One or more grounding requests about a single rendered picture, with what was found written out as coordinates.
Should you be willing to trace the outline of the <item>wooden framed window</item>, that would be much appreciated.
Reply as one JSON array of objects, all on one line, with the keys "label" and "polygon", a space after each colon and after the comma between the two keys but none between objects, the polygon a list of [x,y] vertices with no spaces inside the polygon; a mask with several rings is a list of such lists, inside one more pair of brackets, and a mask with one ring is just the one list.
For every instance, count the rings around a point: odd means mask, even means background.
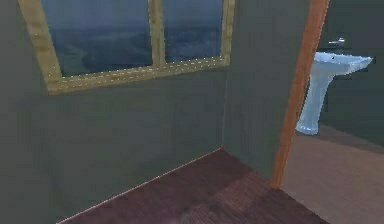
[{"label": "wooden framed window", "polygon": [[235,0],[18,0],[51,95],[231,63]]}]

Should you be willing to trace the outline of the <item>orange wooden door frame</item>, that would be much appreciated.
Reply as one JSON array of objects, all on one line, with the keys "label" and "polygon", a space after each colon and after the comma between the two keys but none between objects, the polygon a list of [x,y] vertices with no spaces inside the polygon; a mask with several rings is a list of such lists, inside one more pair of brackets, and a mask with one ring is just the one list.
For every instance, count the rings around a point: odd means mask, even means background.
[{"label": "orange wooden door frame", "polygon": [[302,34],[301,47],[291,83],[283,125],[280,131],[278,151],[275,153],[272,188],[281,187],[296,123],[300,117],[305,90],[308,85],[314,55],[317,50],[330,0],[310,0],[309,12]]}]

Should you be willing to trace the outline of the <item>white pedestal sink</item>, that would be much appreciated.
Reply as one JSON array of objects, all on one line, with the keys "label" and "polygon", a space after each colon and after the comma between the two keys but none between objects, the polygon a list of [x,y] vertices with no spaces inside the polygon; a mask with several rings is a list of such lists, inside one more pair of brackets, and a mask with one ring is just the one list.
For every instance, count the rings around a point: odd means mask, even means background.
[{"label": "white pedestal sink", "polygon": [[298,119],[296,130],[316,135],[329,84],[335,76],[344,76],[366,68],[372,57],[316,52],[310,71],[309,88]]}]

